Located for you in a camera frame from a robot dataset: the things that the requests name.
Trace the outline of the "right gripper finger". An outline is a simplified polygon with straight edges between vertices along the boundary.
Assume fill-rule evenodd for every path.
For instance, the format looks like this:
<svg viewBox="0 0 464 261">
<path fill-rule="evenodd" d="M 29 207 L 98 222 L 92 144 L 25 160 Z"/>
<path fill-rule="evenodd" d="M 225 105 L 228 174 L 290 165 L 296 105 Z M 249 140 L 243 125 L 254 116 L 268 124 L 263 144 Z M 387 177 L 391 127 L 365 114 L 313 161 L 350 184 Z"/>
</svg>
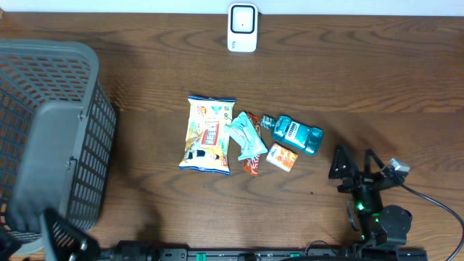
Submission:
<svg viewBox="0 0 464 261">
<path fill-rule="evenodd" d="M 329 179 L 354 178 L 359 172 L 351 152 L 343 144 L 338 144 L 333 156 Z"/>
<path fill-rule="evenodd" d="M 374 161 L 376 165 L 379 168 L 378 172 L 373 173 L 371 170 L 371 162 Z M 366 177 L 372 178 L 372 177 L 380 177 L 384 176 L 383 174 L 383 169 L 385 167 L 385 164 L 380 160 L 380 158 L 376 155 L 376 153 L 372 149 L 367 149 L 365 151 L 365 157 L 364 157 L 364 173 Z"/>
</svg>

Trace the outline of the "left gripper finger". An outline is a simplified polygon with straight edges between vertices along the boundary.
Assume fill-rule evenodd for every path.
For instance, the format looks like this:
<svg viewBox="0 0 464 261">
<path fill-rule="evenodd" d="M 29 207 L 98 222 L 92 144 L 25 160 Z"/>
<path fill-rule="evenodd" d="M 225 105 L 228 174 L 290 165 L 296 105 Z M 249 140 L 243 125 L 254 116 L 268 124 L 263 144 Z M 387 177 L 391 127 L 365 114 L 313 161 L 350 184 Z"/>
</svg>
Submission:
<svg viewBox="0 0 464 261">
<path fill-rule="evenodd" d="M 10 236 L 3 228 L 0 231 L 0 258 L 8 261 L 9 258 L 20 248 L 20 242 Z"/>
<path fill-rule="evenodd" d="M 100 255 L 98 242 L 47 208 L 40 216 L 46 261 L 88 261 Z"/>
</svg>

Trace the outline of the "small orange box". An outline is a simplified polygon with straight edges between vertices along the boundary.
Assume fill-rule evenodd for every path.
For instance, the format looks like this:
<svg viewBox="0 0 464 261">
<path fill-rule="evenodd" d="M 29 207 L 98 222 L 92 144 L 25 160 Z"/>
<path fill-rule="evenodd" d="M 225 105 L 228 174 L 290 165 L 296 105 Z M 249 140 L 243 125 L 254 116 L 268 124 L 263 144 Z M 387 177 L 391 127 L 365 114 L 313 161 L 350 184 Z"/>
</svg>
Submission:
<svg viewBox="0 0 464 261">
<path fill-rule="evenodd" d="M 291 150 L 274 143 L 268 151 L 266 161 L 289 173 L 297 158 L 298 155 L 293 153 Z"/>
</svg>

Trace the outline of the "blue mouthwash bottle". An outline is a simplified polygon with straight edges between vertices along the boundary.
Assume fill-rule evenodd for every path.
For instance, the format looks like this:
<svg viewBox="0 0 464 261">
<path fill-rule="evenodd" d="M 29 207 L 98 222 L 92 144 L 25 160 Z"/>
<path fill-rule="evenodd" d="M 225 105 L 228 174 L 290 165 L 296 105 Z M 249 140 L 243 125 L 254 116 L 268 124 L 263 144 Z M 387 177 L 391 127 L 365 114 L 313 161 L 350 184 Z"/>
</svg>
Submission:
<svg viewBox="0 0 464 261">
<path fill-rule="evenodd" d="M 278 119 L 264 115 L 260 125 L 270 130 L 275 141 L 293 146 L 311 156 L 318 153 L 324 136 L 322 129 L 299 123 L 285 115 Z"/>
</svg>

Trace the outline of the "orange chocolate bar wrapper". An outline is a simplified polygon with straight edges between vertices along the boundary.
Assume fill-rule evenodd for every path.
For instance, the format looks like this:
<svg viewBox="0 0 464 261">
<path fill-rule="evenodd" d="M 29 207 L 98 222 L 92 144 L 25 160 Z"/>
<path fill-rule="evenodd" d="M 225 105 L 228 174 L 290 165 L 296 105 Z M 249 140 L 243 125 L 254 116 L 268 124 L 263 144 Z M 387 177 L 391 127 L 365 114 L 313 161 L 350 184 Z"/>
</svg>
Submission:
<svg viewBox="0 0 464 261">
<path fill-rule="evenodd" d="M 257 131 L 258 136 L 261 136 L 261 118 L 259 116 L 253 115 L 252 113 L 247 113 L 248 118 L 251 120 L 254 129 Z M 260 163 L 260 155 L 257 154 L 253 158 L 248 158 L 244 160 L 243 169 L 253 175 L 254 177 L 258 176 L 258 168 Z"/>
</svg>

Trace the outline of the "light green wipes packet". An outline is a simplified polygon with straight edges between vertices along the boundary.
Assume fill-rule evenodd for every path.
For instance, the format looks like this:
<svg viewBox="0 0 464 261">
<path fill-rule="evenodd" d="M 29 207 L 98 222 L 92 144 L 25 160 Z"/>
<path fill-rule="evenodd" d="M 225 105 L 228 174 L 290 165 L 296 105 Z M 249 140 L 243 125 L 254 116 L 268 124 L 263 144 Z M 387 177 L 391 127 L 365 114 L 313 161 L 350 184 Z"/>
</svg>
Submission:
<svg viewBox="0 0 464 261">
<path fill-rule="evenodd" d="M 238 161 L 253 158 L 268 152 L 252 121 L 246 112 L 241 112 L 232 123 L 225 128 L 226 133 L 241 147 Z"/>
</svg>

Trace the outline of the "yellow snack bag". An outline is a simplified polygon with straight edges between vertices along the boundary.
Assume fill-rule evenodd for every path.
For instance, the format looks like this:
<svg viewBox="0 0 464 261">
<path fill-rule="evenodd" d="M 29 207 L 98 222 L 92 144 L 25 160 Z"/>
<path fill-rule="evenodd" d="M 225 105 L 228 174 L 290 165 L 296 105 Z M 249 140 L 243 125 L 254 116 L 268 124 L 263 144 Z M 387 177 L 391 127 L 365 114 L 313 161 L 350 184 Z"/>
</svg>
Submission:
<svg viewBox="0 0 464 261">
<path fill-rule="evenodd" d="M 186 147 L 179 164 L 182 170 L 229 175 L 226 128 L 232 122 L 234 98 L 190 95 Z"/>
</svg>

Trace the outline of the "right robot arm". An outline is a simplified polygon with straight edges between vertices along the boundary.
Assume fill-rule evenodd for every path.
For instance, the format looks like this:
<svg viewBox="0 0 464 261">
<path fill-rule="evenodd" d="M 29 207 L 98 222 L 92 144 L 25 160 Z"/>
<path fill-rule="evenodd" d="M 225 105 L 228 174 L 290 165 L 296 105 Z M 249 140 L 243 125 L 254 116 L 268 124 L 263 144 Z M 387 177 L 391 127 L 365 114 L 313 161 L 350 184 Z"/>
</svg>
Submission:
<svg viewBox="0 0 464 261">
<path fill-rule="evenodd" d="M 395 158 L 385 164 L 371 149 L 365 151 L 361 170 L 344 145 L 336 146 L 328 177 L 341 181 L 339 193 L 352 195 L 347 202 L 349 221 L 362 236 L 347 255 L 362 260 L 399 259 L 399 247 L 407 243 L 413 218 L 398 205 L 385 206 L 381 192 L 401 186 L 409 172 L 407 164 Z"/>
</svg>

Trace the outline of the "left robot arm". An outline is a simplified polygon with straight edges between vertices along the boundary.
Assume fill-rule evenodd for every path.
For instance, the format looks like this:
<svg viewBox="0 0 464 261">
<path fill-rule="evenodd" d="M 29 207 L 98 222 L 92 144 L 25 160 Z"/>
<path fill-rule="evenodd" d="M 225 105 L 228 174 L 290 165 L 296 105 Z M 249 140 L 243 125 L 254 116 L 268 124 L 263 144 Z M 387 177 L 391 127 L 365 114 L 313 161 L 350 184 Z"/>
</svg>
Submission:
<svg viewBox="0 0 464 261">
<path fill-rule="evenodd" d="M 42 240 L 47 260 L 158 260 L 159 254 L 151 244 L 142 241 L 120 241 L 111 249 L 102 249 L 86 231 L 96 222 L 94 216 L 82 214 L 62 217 L 55 209 L 46 208 L 38 217 L 39 232 L 14 232 L 6 219 L 7 205 L 1 206 L 1 259 L 8 260 L 20 250 L 22 242 Z"/>
</svg>

